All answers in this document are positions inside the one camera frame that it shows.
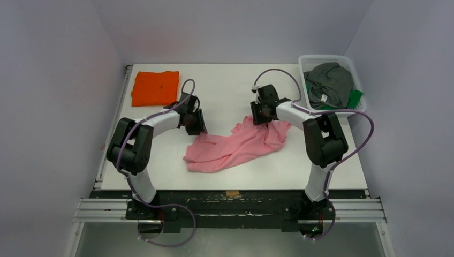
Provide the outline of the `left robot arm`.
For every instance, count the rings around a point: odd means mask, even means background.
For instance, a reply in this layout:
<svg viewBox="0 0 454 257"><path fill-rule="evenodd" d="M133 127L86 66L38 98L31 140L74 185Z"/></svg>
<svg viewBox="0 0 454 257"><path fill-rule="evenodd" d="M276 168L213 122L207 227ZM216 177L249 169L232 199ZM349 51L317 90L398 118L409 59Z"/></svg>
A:
<svg viewBox="0 0 454 257"><path fill-rule="evenodd" d="M207 131L197 96L184 93L179 101L142 119L121 118L110 140L106 158L125 177L133 199L140 202L139 213L147 219L155 218L160 211L154 201L157 190L147 171L153 139L180 127L188 135Z"/></svg>

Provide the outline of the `pink t shirt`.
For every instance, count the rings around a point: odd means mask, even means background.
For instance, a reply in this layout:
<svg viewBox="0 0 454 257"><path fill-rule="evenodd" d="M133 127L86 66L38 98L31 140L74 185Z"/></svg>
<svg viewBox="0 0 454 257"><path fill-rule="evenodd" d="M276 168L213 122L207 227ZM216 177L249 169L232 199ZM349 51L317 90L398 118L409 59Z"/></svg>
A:
<svg viewBox="0 0 454 257"><path fill-rule="evenodd" d="M244 117L230 136L203 133L187 147L183 160L190 172L215 173L281 150L291 124L284 121L255 125Z"/></svg>

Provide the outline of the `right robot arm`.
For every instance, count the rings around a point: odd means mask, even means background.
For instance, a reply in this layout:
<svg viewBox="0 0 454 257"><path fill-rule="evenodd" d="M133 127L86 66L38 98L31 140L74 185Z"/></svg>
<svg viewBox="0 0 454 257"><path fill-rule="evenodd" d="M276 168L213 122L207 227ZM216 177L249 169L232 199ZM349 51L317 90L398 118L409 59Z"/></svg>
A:
<svg viewBox="0 0 454 257"><path fill-rule="evenodd" d="M278 120L304 133L306 153L312 164L300 210L304 216L313 218L328 206L332 169L349 148L337 115L311 114L290 99L279 98L273 85L252 86L251 91L256 95L250 103L255 125Z"/></svg>

